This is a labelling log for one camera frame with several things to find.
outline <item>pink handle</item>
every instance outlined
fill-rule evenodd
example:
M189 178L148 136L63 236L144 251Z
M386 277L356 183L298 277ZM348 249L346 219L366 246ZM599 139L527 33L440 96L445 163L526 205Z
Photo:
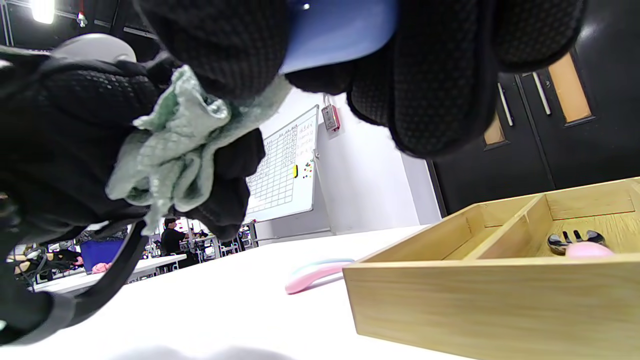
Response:
M329 275L337 274L342 272L342 268L352 263L331 263L331 264L323 264L318 267L317 270L310 272L308 274L302 275L291 280L285 287L284 290L288 294L299 293L302 290L308 288L314 282L322 279L323 277L327 277Z

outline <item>green cloth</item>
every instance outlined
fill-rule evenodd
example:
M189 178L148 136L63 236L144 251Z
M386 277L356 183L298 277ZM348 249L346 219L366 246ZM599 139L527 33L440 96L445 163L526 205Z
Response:
M150 205L143 234L153 234L172 205L184 212L209 198L216 150L272 117L290 90L278 77L258 97L232 104L205 94L191 68L181 67L153 112L133 122L138 129L120 149L107 196Z

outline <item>grid chart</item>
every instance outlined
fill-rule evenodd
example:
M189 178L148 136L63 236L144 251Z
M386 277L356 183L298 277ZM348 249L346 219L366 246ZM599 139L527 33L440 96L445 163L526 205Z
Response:
M296 163L298 125L269 136L264 143L265 158L247 185L255 202L247 214L273 208L293 200L293 165Z

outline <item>black shirt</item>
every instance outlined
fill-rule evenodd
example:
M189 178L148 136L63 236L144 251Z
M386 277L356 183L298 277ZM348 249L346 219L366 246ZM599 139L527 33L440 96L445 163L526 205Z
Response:
M160 236L161 248L164 254L180 252L180 241L184 240L184 233L176 229L167 229Z

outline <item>black door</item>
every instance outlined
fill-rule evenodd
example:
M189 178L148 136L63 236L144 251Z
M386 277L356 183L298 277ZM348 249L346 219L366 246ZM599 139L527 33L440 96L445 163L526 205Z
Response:
M496 118L484 138L433 162L441 205L451 214L476 202L553 190L516 76L499 76Z
M519 78L558 188L640 176L640 1L587 13L570 56Z

